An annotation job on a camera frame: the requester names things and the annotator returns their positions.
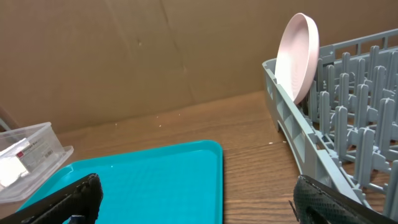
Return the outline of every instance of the gray dish rack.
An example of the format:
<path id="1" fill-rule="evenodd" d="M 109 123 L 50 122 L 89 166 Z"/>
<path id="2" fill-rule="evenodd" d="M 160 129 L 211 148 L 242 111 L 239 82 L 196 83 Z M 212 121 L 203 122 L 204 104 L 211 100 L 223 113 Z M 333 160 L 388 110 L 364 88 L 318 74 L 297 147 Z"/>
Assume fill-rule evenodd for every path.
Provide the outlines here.
<path id="1" fill-rule="evenodd" d="M 276 58 L 262 66 L 267 107 L 300 173 L 369 208 L 363 188 L 384 194 L 383 215 L 398 221 L 398 46 L 388 47 L 395 35 L 398 29 L 321 47 L 315 80 L 300 106 L 277 84 Z M 362 54 L 363 43 L 379 39 L 382 46 Z M 337 50 L 350 46 L 355 55 L 336 59 Z M 354 162 L 354 175 L 345 171 L 345 161 Z M 373 170 L 389 174 L 389 182 L 372 183 Z"/>

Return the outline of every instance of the cardboard backdrop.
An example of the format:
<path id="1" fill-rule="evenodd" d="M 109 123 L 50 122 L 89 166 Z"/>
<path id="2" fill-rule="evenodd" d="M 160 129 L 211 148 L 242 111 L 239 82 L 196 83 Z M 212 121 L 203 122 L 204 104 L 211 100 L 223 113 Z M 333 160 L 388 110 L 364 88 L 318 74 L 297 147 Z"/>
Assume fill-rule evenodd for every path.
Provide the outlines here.
<path id="1" fill-rule="evenodd" d="M 0 1 L 0 116 L 56 131 L 263 89 L 289 19 L 321 45 L 398 27 L 396 0 Z"/>

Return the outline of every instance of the pink plate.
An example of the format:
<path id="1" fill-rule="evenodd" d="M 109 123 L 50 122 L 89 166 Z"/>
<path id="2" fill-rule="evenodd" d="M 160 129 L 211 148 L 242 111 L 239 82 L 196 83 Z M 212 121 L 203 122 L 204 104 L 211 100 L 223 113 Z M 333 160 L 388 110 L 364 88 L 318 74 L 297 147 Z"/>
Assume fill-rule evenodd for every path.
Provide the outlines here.
<path id="1" fill-rule="evenodd" d="M 315 22 L 298 13 L 287 24 L 280 41 L 275 77 L 295 104 L 311 87 L 319 56 L 319 35 Z"/>

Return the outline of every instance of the dish rack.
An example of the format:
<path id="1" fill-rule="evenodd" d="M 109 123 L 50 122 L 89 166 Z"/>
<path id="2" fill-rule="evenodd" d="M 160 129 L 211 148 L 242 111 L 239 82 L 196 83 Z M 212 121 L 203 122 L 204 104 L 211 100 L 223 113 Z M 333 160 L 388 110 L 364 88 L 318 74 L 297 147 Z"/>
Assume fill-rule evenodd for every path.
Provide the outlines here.
<path id="1" fill-rule="evenodd" d="M 266 103 L 284 132 L 301 174 L 371 208 L 363 188 L 386 195 L 383 215 L 398 221 L 398 29 L 320 48 L 317 72 L 306 99 L 294 105 L 275 78 L 276 59 L 262 64 Z M 362 45 L 382 40 L 362 54 Z M 355 46 L 355 55 L 336 51 Z M 349 175 L 343 162 L 354 162 Z M 388 183 L 371 180 L 373 170 Z"/>

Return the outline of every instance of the label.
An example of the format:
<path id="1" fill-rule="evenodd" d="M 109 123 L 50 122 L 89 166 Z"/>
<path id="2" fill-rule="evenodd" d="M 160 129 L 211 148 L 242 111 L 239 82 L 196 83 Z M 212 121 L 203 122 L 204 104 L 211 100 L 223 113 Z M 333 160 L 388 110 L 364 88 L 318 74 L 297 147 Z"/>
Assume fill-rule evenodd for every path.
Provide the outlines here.
<path id="1" fill-rule="evenodd" d="M 29 172 L 36 169 L 41 163 L 53 154 L 50 146 L 43 139 L 30 143 L 16 154 Z"/>

